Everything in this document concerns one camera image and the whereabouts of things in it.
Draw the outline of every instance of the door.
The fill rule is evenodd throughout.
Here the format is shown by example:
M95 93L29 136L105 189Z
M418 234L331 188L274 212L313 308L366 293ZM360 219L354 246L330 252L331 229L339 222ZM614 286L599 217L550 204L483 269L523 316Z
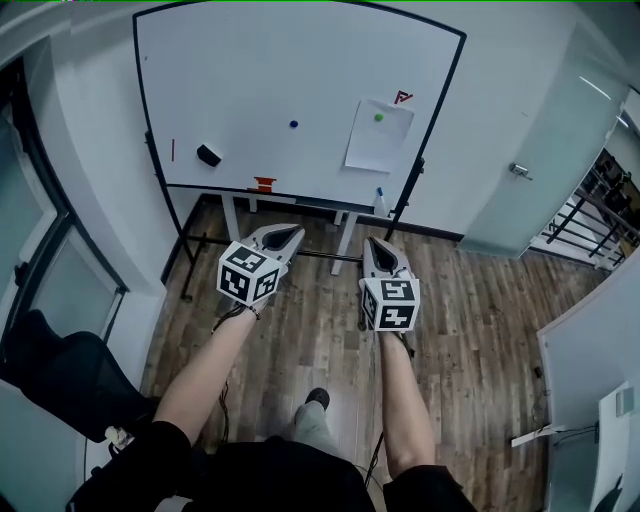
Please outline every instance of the door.
M514 164L458 247L517 258L580 184L604 147L629 87L576 29Z

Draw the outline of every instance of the whiteboard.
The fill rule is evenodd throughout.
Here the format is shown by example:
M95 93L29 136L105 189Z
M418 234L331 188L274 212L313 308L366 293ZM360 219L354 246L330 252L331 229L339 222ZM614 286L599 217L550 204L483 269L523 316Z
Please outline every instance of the whiteboard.
M394 206L422 153L465 35L378 5L170 4L134 16L142 99L169 186ZM344 166L361 99L414 112L393 172ZM297 121L297 128L290 127ZM222 158L210 167L205 144Z

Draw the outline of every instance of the paper sheet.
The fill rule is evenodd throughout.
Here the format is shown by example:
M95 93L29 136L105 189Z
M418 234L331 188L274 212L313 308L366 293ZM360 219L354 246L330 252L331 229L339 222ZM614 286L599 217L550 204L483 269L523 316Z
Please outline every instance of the paper sheet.
M381 121L376 121L378 114L383 116ZM345 166L393 172L412 122L411 110L382 101L360 100Z

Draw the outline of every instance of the door handle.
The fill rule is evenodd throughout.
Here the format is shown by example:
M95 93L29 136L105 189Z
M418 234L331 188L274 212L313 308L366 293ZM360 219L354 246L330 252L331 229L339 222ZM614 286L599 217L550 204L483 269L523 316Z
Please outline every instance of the door handle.
M525 178L529 181L533 181L533 178L529 176L529 169L526 167L522 167L521 165L516 164L515 162L509 165L509 171L519 176L521 178Z

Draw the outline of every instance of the red drawing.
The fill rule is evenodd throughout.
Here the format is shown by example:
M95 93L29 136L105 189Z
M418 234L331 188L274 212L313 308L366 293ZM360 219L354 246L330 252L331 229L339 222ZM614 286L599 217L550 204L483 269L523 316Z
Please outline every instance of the red drawing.
M397 105L398 102L402 103L403 101L407 101L408 99L413 98L413 94L409 94L408 92L398 91L398 95L396 96L396 101L394 105Z

